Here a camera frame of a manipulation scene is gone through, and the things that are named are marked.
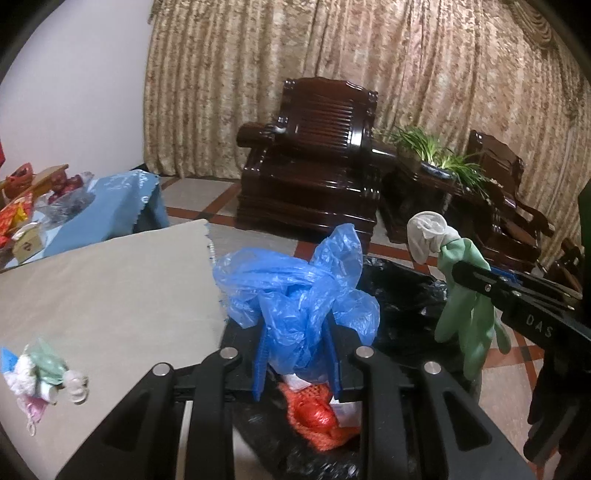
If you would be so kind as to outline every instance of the orange mesh bag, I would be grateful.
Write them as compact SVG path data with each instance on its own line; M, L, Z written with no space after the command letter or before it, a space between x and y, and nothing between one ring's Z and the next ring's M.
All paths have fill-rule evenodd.
M316 450L332 450L359 434L359 427L339 427L329 405L332 393L326 384L299 392L292 392L285 384L279 384L279 388L287 400L287 421Z

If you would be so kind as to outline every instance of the beige table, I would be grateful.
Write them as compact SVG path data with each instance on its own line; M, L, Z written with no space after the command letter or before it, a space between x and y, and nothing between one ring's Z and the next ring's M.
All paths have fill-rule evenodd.
M156 363L200 362L217 349L225 314L211 276L204 220L116 238L0 274L0 345L41 336L90 378L82 406L60 393L30 437L0 382L0 422L40 480L55 477L111 409ZM265 478L236 445L237 478Z

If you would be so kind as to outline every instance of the white wall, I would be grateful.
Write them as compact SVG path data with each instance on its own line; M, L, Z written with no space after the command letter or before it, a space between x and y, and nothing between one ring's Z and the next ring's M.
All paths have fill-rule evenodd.
M66 0L0 85L0 178L35 171L104 176L143 161L142 98L153 0Z

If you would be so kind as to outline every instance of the black garbage bag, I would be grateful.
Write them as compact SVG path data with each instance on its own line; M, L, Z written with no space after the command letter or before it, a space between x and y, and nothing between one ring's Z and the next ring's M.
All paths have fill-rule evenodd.
M445 282L390 260L366 257L358 289L376 297L380 326L374 347L405 370L437 361L478 399L480 381L462 374L463 355L457 339L437 343L434 331L445 306ZM275 480L354 480L359 472L359 438L340 448L318 452L287 421L287 403L269 374L261 401L233 405L233 423Z

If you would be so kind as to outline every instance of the curtain fold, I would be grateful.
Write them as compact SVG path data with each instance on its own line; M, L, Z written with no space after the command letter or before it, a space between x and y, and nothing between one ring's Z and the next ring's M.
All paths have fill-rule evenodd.
M158 0L145 85L145 162L238 178L240 125L276 114L286 78L379 92L376 127L417 124L463 151L474 128L525 162L524 201L554 222L543 261L579 239L591 174L591 90L525 0Z

